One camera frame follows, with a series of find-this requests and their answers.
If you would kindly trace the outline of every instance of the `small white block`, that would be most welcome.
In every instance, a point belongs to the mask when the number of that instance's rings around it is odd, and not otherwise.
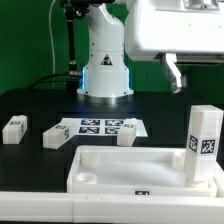
[[[83,150],[80,154],[82,167],[97,168],[100,166],[100,152],[93,150]]]
[[[19,144],[27,130],[27,117],[13,116],[2,130],[3,144]]]
[[[176,170],[183,171],[184,169],[185,152],[174,152],[172,159],[172,167]]]
[[[70,126],[59,123],[43,133],[43,147],[58,149],[74,136]]]
[[[138,120],[126,119],[117,134],[117,145],[130,147],[136,138],[136,126]]]

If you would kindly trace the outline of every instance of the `white block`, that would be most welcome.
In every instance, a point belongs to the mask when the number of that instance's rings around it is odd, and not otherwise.
[[[136,126],[138,121],[133,119],[126,119],[122,127],[117,133],[117,145],[132,146],[136,138]]]
[[[85,168],[97,168],[100,166],[100,152],[83,150],[80,154],[81,165]]]
[[[27,117],[13,116],[2,130],[3,144],[19,144],[27,130]]]
[[[176,151],[173,153],[172,167],[176,170],[183,171],[184,169],[185,152]]]
[[[192,182],[214,176],[223,111],[211,106],[192,106],[184,172]]]
[[[211,180],[214,176],[216,156],[200,156],[190,150],[186,150],[184,172],[192,182]]]
[[[74,135],[74,128],[61,122],[43,133],[43,147],[58,149]]]
[[[223,111],[211,106],[192,106],[189,132],[195,136],[218,137],[222,127]]]

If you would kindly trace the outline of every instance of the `black cable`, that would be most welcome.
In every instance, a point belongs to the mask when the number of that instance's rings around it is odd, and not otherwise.
[[[56,83],[56,82],[60,82],[60,83],[66,83],[66,81],[42,81],[42,82],[38,82],[35,84],[35,86],[39,85],[39,84],[43,84],[43,83]]]
[[[36,82],[30,84],[27,89],[33,89],[34,86],[38,85],[39,82],[47,80],[47,79],[52,79],[55,77],[60,77],[60,76],[68,76],[69,74],[67,72],[63,72],[63,73],[57,73],[57,74],[53,74],[53,75],[47,75],[44,76],[43,78],[38,79]]]

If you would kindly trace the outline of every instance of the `marker sticker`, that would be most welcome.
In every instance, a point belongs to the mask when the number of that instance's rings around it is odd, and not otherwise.
[[[104,58],[103,61],[101,62],[101,65],[113,65],[113,64],[112,64],[112,61],[111,61],[111,59],[110,59],[109,54],[107,54],[107,55],[105,56],[105,58]]]

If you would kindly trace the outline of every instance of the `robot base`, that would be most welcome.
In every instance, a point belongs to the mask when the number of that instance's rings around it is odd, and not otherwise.
[[[134,91],[130,90],[127,95],[120,97],[95,97],[83,94],[78,90],[78,99],[97,104],[119,104],[128,102],[133,98]]]

